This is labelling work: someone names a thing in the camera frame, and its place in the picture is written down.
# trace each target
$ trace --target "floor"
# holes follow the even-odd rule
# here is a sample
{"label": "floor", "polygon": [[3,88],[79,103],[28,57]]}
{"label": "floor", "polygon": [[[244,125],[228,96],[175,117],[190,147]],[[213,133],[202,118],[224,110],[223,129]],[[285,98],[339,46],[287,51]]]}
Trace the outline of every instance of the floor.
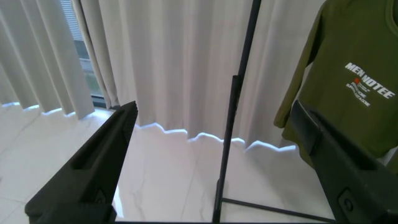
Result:
{"label": "floor", "polygon": [[[0,106],[0,223],[28,223],[24,205],[111,114],[96,109],[78,121],[60,110]],[[205,134],[187,140],[184,131],[136,126],[114,197],[117,220],[210,222],[222,147]],[[245,151],[234,141],[226,180],[226,197],[333,218],[316,173],[295,149]],[[231,204],[221,220],[313,222]]]}

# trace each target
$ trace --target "green shirt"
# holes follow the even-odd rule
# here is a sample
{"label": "green shirt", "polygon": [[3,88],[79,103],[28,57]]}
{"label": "green shirt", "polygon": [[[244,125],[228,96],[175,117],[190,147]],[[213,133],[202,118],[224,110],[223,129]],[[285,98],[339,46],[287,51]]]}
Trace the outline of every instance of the green shirt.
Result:
{"label": "green shirt", "polygon": [[[298,96],[359,147],[381,157],[398,145],[398,27],[393,0],[327,0],[311,29],[274,124],[298,143],[289,122]],[[300,147],[300,154],[310,163]]]}

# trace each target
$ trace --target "curtain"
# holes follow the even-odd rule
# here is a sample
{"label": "curtain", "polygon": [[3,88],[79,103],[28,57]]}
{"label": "curtain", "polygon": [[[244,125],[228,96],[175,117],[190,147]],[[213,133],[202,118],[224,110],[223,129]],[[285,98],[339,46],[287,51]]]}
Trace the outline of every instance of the curtain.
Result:
{"label": "curtain", "polygon": [[[107,106],[137,123],[223,138],[252,1],[72,0]],[[323,1],[263,0],[233,137],[279,145],[272,124]]]}
{"label": "curtain", "polygon": [[94,112],[59,1],[0,1],[0,103]]}

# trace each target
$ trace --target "white curtain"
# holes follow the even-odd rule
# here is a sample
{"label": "white curtain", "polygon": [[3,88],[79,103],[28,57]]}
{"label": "white curtain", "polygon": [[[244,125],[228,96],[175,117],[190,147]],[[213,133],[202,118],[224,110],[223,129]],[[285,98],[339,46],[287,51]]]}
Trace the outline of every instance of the white curtain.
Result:
{"label": "white curtain", "polygon": [[[140,126],[223,139],[252,1],[72,0],[108,106]],[[272,121],[323,1],[263,0],[233,137],[279,145]]]}
{"label": "white curtain", "polygon": [[0,1],[0,30],[0,103],[94,111],[59,1]]}

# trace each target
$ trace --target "clothing rack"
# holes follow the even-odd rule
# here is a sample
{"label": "clothing rack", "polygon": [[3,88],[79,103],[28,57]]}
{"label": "clothing rack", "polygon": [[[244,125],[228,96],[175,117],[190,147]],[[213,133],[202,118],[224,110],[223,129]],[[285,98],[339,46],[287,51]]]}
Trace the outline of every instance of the clothing rack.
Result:
{"label": "clothing rack", "polygon": [[256,23],[257,23],[259,10],[260,10],[260,5],[261,5],[261,0],[253,0],[238,74],[234,75],[232,78],[231,94],[229,97],[228,117],[227,117],[226,129],[225,129],[225,134],[224,134],[224,148],[223,148],[223,156],[221,159],[220,177],[217,181],[216,198],[215,198],[215,204],[214,204],[214,209],[213,209],[213,223],[220,223],[221,206],[222,206],[223,202],[232,203],[235,205],[241,205],[241,206],[245,206],[245,207],[257,208],[257,209],[261,209],[261,210],[267,210],[267,211],[271,211],[271,212],[282,213],[282,214],[286,214],[286,215],[292,215],[292,216],[296,216],[296,217],[309,218],[312,220],[334,223],[335,221],[331,220],[329,218],[323,218],[323,217],[318,217],[315,215],[309,215],[309,214],[300,213],[300,212],[293,212],[293,211],[284,210],[281,208],[273,208],[273,207],[268,207],[265,205],[258,205],[258,204],[249,203],[249,202],[242,202],[239,200],[233,200],[230,198],[223,197],[226,169],[227,169],[228,157],[229,157],[229,147],[231,146],[231,138],[232,138],[232,130],[233,130],[233,126],[234,126],[235,114],[236,114],[236,110],[238,108],[238,101],[239,101],[239,96],[240,96],[241,90],[242,90],[244,74],[246,72],[246,67],[248,65],[250,49],[251,49],[251,44],[253,41],[254,31],[256,30]]}

